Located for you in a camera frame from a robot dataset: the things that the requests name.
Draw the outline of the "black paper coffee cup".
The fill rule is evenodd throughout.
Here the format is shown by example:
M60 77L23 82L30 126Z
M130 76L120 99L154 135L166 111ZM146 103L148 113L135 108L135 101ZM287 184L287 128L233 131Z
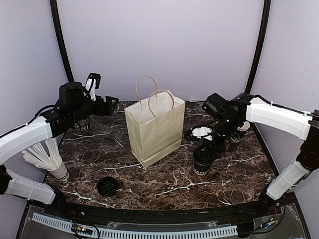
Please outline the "black paper coffee cup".
M200 146L194 151L193 159L194 172L199 176L203 176L209 171L215 157L203 146Z

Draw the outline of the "cream paper bag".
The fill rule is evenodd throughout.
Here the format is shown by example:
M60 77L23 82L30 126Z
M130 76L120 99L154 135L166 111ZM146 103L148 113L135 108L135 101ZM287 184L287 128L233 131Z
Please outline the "cream paper bag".
M147 168L181 146L185 101L174 96L169 90L155 91L141 99L137 80L138 102L126 107L125 118L133 155Z

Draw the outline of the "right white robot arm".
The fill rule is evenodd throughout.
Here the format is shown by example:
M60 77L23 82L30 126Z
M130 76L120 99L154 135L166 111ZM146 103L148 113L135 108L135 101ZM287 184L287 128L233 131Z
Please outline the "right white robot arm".
M217 93L209 96L203 109L218 120L211 135L215 142L224 142L243 123L260 123L287 132L303 140L295 160L277 176L255 204L254 211L265 216L275 200L319 167L319 112L298 111L270 102L260 95L240 93L226 100Z

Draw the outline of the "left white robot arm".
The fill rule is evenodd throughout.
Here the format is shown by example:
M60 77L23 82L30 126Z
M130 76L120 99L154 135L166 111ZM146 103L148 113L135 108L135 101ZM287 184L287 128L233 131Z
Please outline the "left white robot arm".
M110 116L118 102L117 98L109 96L97 96L95 100L90 97L59 99L55 105L40 109L30 122L1 135L0 193L50 205L59 217L66 217L70 205L65 202L66 196L60 189L16 174L7 169L5 163L28 148L36 156L42 156L43 150L36 152L38 143L45 141L52 145L57 136L90 116Z

